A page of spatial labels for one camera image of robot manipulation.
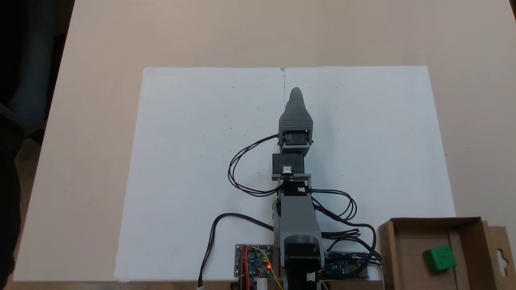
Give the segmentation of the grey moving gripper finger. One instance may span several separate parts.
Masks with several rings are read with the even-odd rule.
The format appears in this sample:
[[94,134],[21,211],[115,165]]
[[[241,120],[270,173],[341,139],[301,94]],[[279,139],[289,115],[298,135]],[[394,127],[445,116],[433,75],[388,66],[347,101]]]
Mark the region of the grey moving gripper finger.
[[305,106],[302,90],[298,87],[292,88],[289,101],[279,118],[279,146],[282,132],[291,130],[310,130],[313,141],[313,119]]

